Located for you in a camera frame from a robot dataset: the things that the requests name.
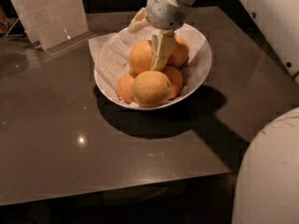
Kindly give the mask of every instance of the table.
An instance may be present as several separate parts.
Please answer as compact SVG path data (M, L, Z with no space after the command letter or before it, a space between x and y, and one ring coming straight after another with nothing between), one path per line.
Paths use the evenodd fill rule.
M134 12L89 14L98 35ZM188 23L213 52L205 84L154 112L97 89L85 42L56 57L0 37L0 205L237 171L255 134L299 105L299 86L218 7Z

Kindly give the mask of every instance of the gray countertop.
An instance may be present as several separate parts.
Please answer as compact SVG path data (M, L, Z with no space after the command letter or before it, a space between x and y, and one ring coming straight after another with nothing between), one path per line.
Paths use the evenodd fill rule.
M90 14L98 35L134 12ZM0 205L237 171L247 144L299 105L299 86L219 8L188 23L212 48L205 84L154 112L97 89L88 43L57 57L0 37Z

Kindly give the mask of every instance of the black floor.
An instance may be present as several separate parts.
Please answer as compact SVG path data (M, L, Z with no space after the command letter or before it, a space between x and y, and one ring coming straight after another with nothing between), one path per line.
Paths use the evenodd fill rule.
M172 191L146 201L140 200L140 193L122 200L119 192L118 198L110 202L105 201L104 193L94 193L2 206L0 223L228 224L233 212L235 178L236 174L212 175L185 180L183 185L179 182L179 187L176 182L168 183Z

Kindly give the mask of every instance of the bowl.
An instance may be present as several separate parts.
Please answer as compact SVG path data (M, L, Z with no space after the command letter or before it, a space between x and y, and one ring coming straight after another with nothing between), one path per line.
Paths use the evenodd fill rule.
M205 81L212 64L211 48L205 38L194 27L184 24L177 29L176 35L184 37L190 45L189 59L181 68L183 76L183 89L174 100L165 105L156 107L140 107L137 103L126 104L116 93L115 87L118 78L125 72L130 71L127 58L134 44L141 40L150 40L152 35L159 34L160 30L147 27L136 34L131 34L125 28L118 33L105 37L105 44L99 46L94 58L94 78L99 90L108 100L122 107L134 110L156 110L174 105L195 92Z

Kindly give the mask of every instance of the orange fruit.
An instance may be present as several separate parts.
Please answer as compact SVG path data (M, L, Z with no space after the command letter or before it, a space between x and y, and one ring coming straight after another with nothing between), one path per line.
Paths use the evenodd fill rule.
M178 96L183 87L183 76L179 70L177 70L177 68L172 66L166 66L163 70L163 73L167 75L171 83L171 93L169 100L174 99Z
M132 85L132 95L141 107L155 107L167 103L170 92L170 80L160 71L140 73Z
M134 81L134 76L126 72L121 75L118 79L116 85L116 93L127 103L130 104L134 101L132 95L132 85Z
M128 63L131 71L138 75L149 71L151 64L151 41L142 40L136 43L130 50Z
M185 38L176 35L176 42L168 58L167 65L180 68L188 59L190 47Z

